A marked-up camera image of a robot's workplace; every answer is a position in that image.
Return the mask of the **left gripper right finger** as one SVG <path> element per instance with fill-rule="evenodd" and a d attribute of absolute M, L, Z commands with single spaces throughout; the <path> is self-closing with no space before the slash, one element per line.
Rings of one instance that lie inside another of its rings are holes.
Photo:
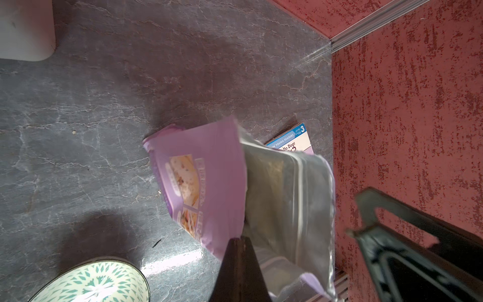
<path fill-rule="evenodd" d="M 482 239 L 368 187 L 355 197 L 356 239 L 381 301 L 482 301 Z M 424 248 L 383 225 L 382 208 L 437 238 Z"/>

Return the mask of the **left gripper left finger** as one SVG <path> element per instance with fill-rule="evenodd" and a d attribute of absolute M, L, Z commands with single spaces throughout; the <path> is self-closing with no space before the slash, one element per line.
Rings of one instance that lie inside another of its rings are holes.
<path fill-rule="evenodd" d="M 271 301 L 248 237 L 231 239 L 210 301 Z"/>

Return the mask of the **purple oats bag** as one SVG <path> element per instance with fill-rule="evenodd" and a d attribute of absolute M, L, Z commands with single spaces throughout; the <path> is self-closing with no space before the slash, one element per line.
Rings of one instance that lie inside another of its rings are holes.
<path fill-rule="evenodd" d="M 335 179 L 322 156 L 270 148 L 233 117 L 170 125 L 143 147 L 169 215 L 221 259 L 248 237 L 269 295 L 304 283 L 336 298 Z"/>

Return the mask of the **green patterned breakfast bowl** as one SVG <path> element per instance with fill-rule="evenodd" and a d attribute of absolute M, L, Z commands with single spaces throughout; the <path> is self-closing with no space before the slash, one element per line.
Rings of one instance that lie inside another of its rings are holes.
<path fill-rule="evenodd" d="M 146 277 L 130 262 L 93 259 L 59 275 L 30 301 L 150 301 Z"/>

